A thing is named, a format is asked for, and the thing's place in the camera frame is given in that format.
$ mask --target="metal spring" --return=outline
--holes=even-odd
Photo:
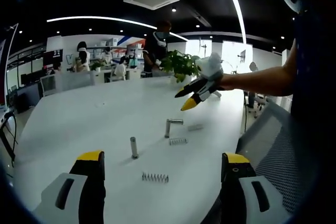
[[[188,140],[183,137],[178,137],[178,138],[170,138],[169,139],[169,145],[174,145],[174,144],[186,144],[188,143]]]
[[[152,174],[152,173],[144,173],[143,172],[142,173],[142,180],[168,183],[169,177],[168,177],[168,175],[163,175],[163,174]]]

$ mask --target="ceiling light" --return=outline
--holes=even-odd
[[[243,15],[241,14],[241,9],[240,9],[240,5],[239,5],[239,1],[238,0],[232,0],[233,4],[235,5],[236,8],[236,12],[238,15],[238,20],[239,20],[239,24],[240,24],[240,29],[241,31],[241,35],[243,37],[243,43],[246,44],[246,33],[245,33],[245,26],[244,26],[244,20],[243,20]]]
[[[122,18],[110,18],[110,17],[99,17],[99,16],[74,16],[74,17],[63,17],[63,18],[53,18],[53,19],[48,19],[47,22],[54,22],[54,21],[60,21],[60,20],[69,20],[69,19],[87,19],[87,18],[91,18],[91,19],[105,19],[105,20],[114,20],[114,21],[120,21],[120,22],[125,22],[125,23],[130,23],[130,24],[134,24],[134,25],[139,25],[139,26],[145,26],[148,28],[152,28],[156,30],[155,26],[151,26],[148,24],[144,24],[144,23],[140,23],[140,22],[136,22],[136,21],[132,21],[132,20],[128,20],[128,19],[122,19]],[[187,38],[184,38],[180,35],[177,35],[175,33],[170,32],[169,33],[172,36],[175,36],[177,38],[180,38],[182,40],[185,41],[189,41]]]

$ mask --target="hand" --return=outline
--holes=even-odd
[[[231,82],[231,74],[223,74],[221,78],[219,78],[218,81],[218,86],[219,89],[224,89],[224,90],[233,90],[234,87]]]

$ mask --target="ceiling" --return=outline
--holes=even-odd
[[[294,14],[283,0],[239,0],[246,34],[272,40],[265,43],[248,39],[256,47],[282,51],[291,46],[292,18]],[[153,31],[141,27],[108,20],[64,20],[46,23],[47,19],[68,16],[104,16],[138,21],[155,26],[158,20],[170,20],[172,32],[225,31],[241,33],[237,13],[232,0],[180,0],[157,10],[124,3],[123,0],[4,0],[6,6],[1,27],[19,22],[22,34],[16,34],[12,52],[45,42],[47,37],[74,34],[120,34],[143,37]],[[241,41],[241,38],[214,36],[214,40]]]

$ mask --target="metal cylinder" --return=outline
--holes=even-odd
[[[135,137],[134,136],[131,137],[130,140],[131,140],[132,158],[138,158],[139,155],[138,155],[138,149],[136,148]]]
[[[181,120],[181,119],[167,119],[167,121],[166,121],[166,132],[164,134],[165,138],[169,138],[170,124],[171,123],[183,124],[183,120]]]

